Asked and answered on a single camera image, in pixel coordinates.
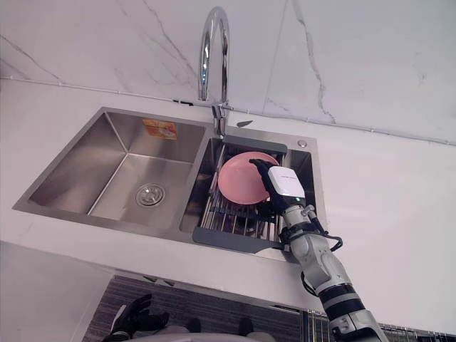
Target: drain strainer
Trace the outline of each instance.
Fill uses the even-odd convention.
[[[136,193],[136,202],[141,206],[150,207],[160,203],[164,196],[165,191],[161,186],[150,183],[140,187]]]

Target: label sticker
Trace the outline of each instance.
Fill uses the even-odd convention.
[[[149,135],[168,140],[177,140],[175,123],[167,123],[153,119],[142,119],[142,123]]]

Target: wall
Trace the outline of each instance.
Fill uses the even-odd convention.
[[[113,273],[0,243],[0,339],[81,341]]]
[[[234,107],[456,142],[451,0],[3,0],[1,75],[195,100],[216,4]]]

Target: marble wall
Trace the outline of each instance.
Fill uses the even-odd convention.
[[[220,5],[236,108],[456,141],[456,3],[1,0],[1,76],[197,99],[201,30]],[[211,65],[219,95],[221,53]]]

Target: faucet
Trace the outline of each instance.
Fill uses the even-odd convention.
[[[220,100],[211,104],[214,116],[214,130],[220,136],[225,135],[228,115],[228,58],[229,58],[229,27],[227,13],[222,7],[214,7],[207,15],[202,32],[201,51],[199,55],[199,80],[198,80],[198,99],[207,100],[207,86],[209,85],[209,59],[211,54],[211,44],[215,36],[217,27],[220,26],[220,36],[222,38],[222,97]]]

